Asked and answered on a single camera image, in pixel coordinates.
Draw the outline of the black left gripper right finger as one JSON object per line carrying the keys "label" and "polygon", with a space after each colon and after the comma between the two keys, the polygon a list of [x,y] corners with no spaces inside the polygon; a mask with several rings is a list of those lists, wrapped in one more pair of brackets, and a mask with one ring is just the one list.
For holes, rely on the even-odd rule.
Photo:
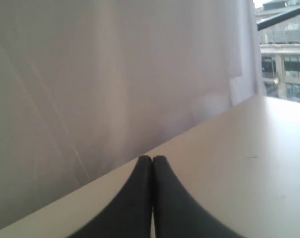
{"label": "black left gripper right finger", "polygon": [[164,156],[152,161],[153,215],[157,238],[240,238],[186,191]]}

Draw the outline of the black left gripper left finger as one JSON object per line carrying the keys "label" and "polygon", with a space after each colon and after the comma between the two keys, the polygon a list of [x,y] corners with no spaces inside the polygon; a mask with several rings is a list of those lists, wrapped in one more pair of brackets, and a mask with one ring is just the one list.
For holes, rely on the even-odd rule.
{"label": "black left gripper left finger", "polygon": [[137,159],[129,178],[92,220],[71,238],[149,238],[152,216],[152,160]]}

